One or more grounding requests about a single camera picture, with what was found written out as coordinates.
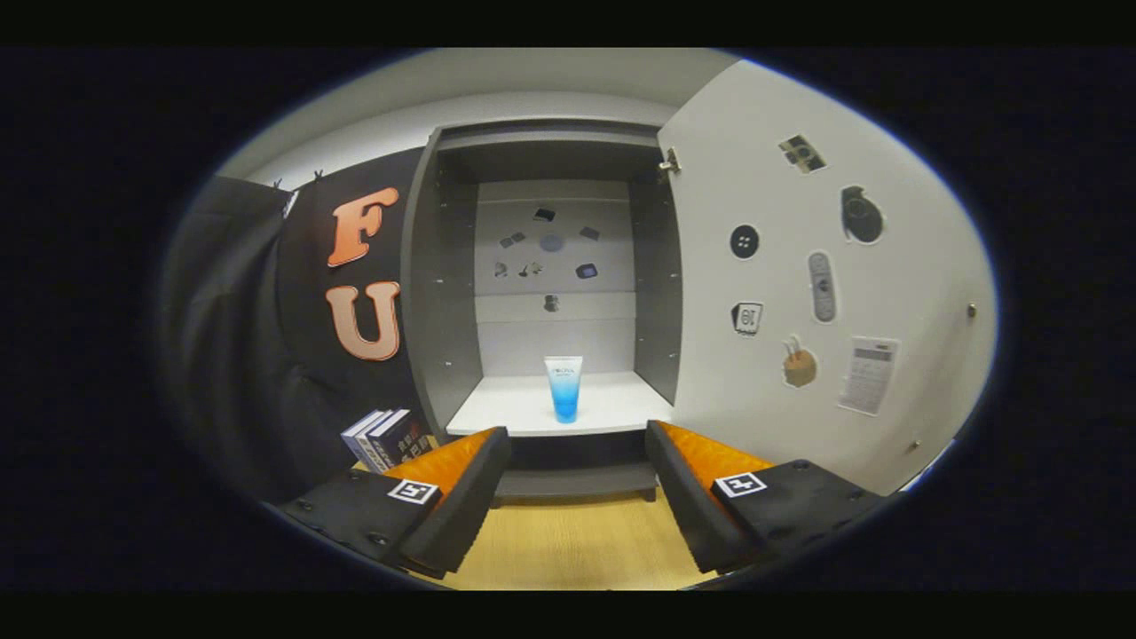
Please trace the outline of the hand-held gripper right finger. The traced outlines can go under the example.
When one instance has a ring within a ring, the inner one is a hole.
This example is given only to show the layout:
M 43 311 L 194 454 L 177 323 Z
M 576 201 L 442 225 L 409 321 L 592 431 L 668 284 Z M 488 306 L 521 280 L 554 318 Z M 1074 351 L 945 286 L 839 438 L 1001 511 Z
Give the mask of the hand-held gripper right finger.
M 807 555 L 888 505 L 815 460 L 775 464 L 665 421 L 648 421 L 645 449 L 702 572 Z

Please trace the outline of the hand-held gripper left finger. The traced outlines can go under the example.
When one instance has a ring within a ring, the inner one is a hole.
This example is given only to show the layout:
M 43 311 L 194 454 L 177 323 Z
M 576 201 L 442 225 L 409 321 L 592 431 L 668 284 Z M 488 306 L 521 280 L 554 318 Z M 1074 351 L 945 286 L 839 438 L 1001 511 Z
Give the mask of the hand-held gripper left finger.
M 366 561 L 442 579 L 462 566 L 510 456 L 507 430 L 490 428 L 381 474 L 348 468 L 279 513 Z

